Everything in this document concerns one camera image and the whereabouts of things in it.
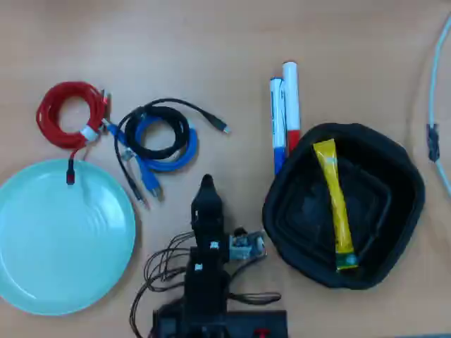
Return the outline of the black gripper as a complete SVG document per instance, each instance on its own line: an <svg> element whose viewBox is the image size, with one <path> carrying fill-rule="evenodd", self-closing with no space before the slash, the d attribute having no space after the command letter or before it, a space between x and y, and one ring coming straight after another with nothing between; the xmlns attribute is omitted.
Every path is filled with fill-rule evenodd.
<svg viewBox="0 0 451 338"><path fill-rule="evenodd" d="M216 191L214 179L205 174L192 201L192 230L200 250L220 250L226 238L223 221L223 201Z"/></svg>

